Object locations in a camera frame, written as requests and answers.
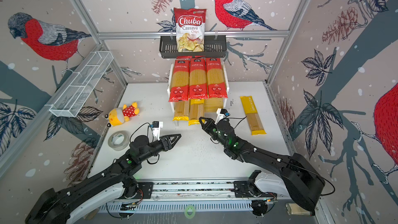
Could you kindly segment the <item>yellow spaghetti bag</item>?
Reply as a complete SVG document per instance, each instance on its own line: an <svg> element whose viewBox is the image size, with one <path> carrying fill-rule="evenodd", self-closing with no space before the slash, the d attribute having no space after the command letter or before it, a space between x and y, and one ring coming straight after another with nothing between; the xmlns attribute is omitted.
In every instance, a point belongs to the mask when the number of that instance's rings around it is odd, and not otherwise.
<svg viewBox="0 0 398 224"><path fill-rule="evenodd" d="M190 100L190 113L188 125L200 124L200 118L204 116L204 100Z"/></svg>
<svg viewBox="0 0 398 224"><path fill-rule="evenodd" d="M264 130L252 96L241 96L240 100L245 112L249 129L251 131L251 135L265 135L266 131Z"/></svg>
<svg viewBox="0 0 398 224"><path fill-rule="evenodd" d="M189 120L189 101L179 101L174 104L174 118L173 121L188 121Z"/></svg>

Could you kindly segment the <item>red spaghetti bag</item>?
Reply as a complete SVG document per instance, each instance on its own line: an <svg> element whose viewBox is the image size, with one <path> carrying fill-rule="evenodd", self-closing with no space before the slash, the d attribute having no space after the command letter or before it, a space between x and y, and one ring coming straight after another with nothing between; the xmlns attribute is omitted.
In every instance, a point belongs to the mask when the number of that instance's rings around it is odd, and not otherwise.
<svg viewBox="0 0 398 224"><path fill-rule="evenodd" d="M189 99L190 60L192 57L178 57L174 63L171 76L169 102L187 101Z"/></svg>
<svg viewBox="0 0 398 224"><path fill-rule="evenodd" d="M219 58L206 58L206 76L209 98L227 98L224 71Z"/></svg>
<svg viewBox="0 0 398 224"><path fill-rule="evenodd" d="M204 100L207 98L205 60L203 58L192 58L190 60L189 99Z"/></svg>

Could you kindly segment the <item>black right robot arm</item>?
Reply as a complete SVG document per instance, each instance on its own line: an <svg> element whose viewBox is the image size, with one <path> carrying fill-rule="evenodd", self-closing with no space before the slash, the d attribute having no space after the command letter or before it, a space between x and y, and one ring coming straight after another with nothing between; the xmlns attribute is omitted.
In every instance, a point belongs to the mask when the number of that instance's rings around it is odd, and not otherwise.
<svg viewBox="0 0 398 224"><path fill-rule="evenodd" d="M200 118L202 129L223 146L224 153L233 160L251 163L263 168L285 184L290 198L301 208L315 215L316 205L328 181L322 177L301 154L280 155L241 139L235 134L229 119L215 122L211 118Z"/></svg>

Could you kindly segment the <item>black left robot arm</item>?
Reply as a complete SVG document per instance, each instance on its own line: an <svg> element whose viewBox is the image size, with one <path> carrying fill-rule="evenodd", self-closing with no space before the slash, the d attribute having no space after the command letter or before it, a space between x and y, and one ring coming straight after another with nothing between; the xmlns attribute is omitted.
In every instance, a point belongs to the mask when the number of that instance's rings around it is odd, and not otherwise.
<svg viewBox="0 0 398 224"><path fill-rule="evenodd" d="M140 135L129 144L129 149L108 168L82 182L41 194L27 215L27 224L73 224L100 206L122 196L132 198L137 192L134 174L142 163L162 151L174 148L181 134L164 135L150 142Z"/></svg>

